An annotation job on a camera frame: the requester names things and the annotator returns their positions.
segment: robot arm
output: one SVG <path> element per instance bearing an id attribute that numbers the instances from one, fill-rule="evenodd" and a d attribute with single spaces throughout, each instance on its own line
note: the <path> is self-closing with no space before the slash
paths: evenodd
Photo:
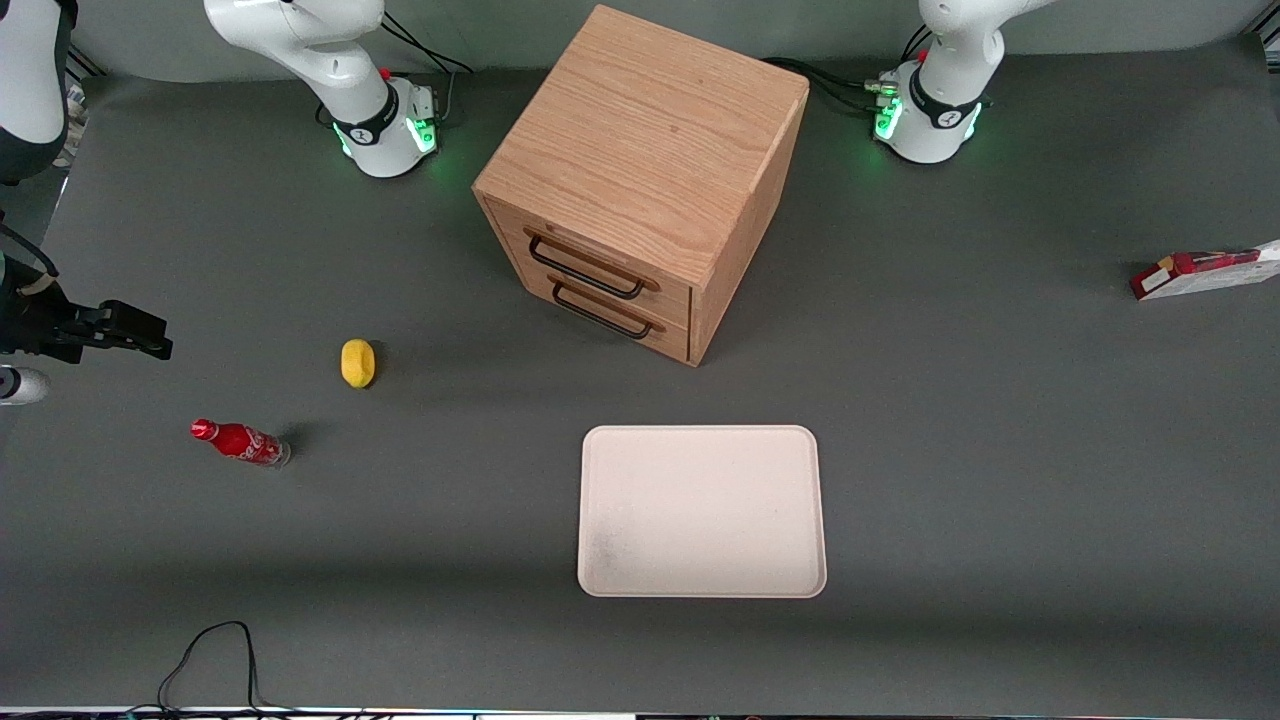
<path id="1" fill-rule="evenodd" d="M 0 0 L 0 182 L 49 167 L 67 138 L 63 61 L 76 0 Z"/>
<path id="2" fill-rule="evenodd" d="M 76 0 L 0 0 L 0 181 L 17 183 L 49 167 L 67 137 L 63 64 Z M 0 236 L 33 255 L 36 270 L 0 252 L 0 354 L 18 350 L 79 363 L 84 347 L 125 347 L 168 360 L 165 322 L 119 300 L 76 305 L 58 269 L 4 224 Z"/>
<path id="3" fill-rule="evenodd" d="M 920 0 L 934 33 L 923 64 L 881 74 L 904 91 L 887 100 L 874 137 L 914 163 L 941 163 L 973 135 L 982 91 L 1005 58 L 1000 27 L 1055 0 Z"/>
<path id="4" fill-rule="evenodd" d="M 288 68 L 320 97 L 343 151 L 365 173 L 394 177 L 436 146 L 429 88 L 384 78 L 357 37 L 378 29 L 383 0 L 205 0 L 227 42 Z"/>
<path id="5" fill-rule="evenodd" d="M 205 14 L 227 42 L 270 58 L 302 78 L 337 120 L 369 119 L 387 101 L 378 68 L 352 42 L 378 29 L 380 1 L 207 0 Z"/>
<path id="6" fill-rule="evenodd" d="M 920 85 L 936 100 L 972 102 L 1005 58 L 1000 27 L 1055 0 L 920 1 L 924 24 L 933 31 L 931 63 L 920 68 Z"/>

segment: gray tabletop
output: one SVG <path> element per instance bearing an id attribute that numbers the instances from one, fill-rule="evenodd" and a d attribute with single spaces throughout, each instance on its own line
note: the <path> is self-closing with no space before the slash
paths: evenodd
<path id="1" fill-rule="evenodd" d="M 1125 286 L 1276 237 L 1256 40 L 1012 58 L 940 167 L 810 102 L 696 370 L 527 296 L 471 197 L 540 77 L 461 78 L 439 156 L 392 181 L 300 82 L 99 88 L 46 246 L 174 356 L 28 360 L 55 391 L 4 454 L 6 702 L 146 702 L 238 618 L 287 705 L 1274 715 L 1280 281 Z M 364 392 L 352 337 L 381 352 Z M 197 416 L 297 457 L 227 461 Z M 580 442 L 627 423 L 813 429 L 826 592 L 584 594 Z M 173 700 L 243 682 L 211 637 Z"/>

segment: drawer handle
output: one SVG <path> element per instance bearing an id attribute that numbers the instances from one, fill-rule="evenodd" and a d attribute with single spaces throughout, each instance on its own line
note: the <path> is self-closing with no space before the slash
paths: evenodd
<path id="1" fill-rule="evenodd" d="M 552 288 L 552 299 L 556 301 L 557 305 L 559 305 L 561 307 L 568 310 L 570 313 L 573 313 L 576 315 L 581 315 L 581 316 L 586 318 L 588 320 L 594 320 L 594 322 L 596 322 L 596 323 L 599 323 L 599 324 L 609 328 L 611 331 L 613 331 L 613 332 L 616 332 L 616 333 L 618 333 L 621 336 L 630 337 L 631 340 L 644 340 L 644 338 L 646 338 L 649 336 L 649 331 L 653 329 L 653 323 L 645 323 L 644 328 L 641 328 L 639 331 L 628 331 L 628 329 L 623 328 L 622 325 L 612 322 L 612 320 L 608 320 L 605 318 L 602 318 L 602 316 L 596 315 L 595 313 L 591 313 L 586 307 L 581 307 L 579 305 L 573 305 L 568 300 L 564 300 L 563 297 L 559 296 L 559 291 L 562 291 L 562 290 L 564 290 L 563 283 L 556 283 L 556 287 Z"/>
<path id="2" fill-rule="evenodd" d="M 595 279 L 595 278 L 593 278 L 590 275 L 585 275 L 585 274 L 575 270 L 573 268 L 570 268 L 564 263 L 559 263 L 557 260 L 552 260 L 550 258 L 548 258 L 548 256 L 538 252 L 538 246 L 541 245 L 541 243 L 543 243 L 543 236 L 540 236 L 540 234 L 535 234 L 534 240 L 530 241 L 530 243 L 529 243 L 529 254 L 534 256 L 534 260 L 538 260 L 539 263 L 541 263 L 543 265 L 547 265 L 548 268 L 553 268 L 556 270 L 559 270 L 559 272 L 564 273 L 566 275 L 568 275 L 568 277 L 571 277 L 571 278 L 573 278 L 573 279 L 576 279 L 579 282 L 586 283 L 586 284 L 594 287 L 595 290 L 599 290 L 602 292 L 607 292 L 607 293 L 612 295 L 613 297 L 618 297 L 621 300 L 635 300 L 636 296 L 640 295 L 640 291 L 644 290 L 644 281 L 640 281 L 640 279 L 636 281 L 636 286 L 634 288 L 631 288 L 631 290 L 622 290 L 622 288 L 613 287 L 612 284 L 600 282 L 600 281 L 598 281 L 598 279 Z"/>

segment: red bottle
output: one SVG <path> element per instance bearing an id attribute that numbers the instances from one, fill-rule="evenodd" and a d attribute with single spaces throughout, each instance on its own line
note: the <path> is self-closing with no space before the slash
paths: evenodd
<path id="1" fill-rule="evenodd" d="M 191 434 L 216 447 L 227 457 L 264 468 L 283 468 L 292 455 L 289 443 L 239 423 L 219 425 L 201 418 L 191 424 Z"/>

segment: white tray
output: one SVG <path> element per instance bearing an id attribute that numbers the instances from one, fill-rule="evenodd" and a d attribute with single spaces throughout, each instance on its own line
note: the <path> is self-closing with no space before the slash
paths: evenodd
<path id="1" fill-rule="evenodd" d="M 596 597 L 813 597 L 827 584 L 818 443 L 800 425 L 595 428 L 577 543 Z"/>

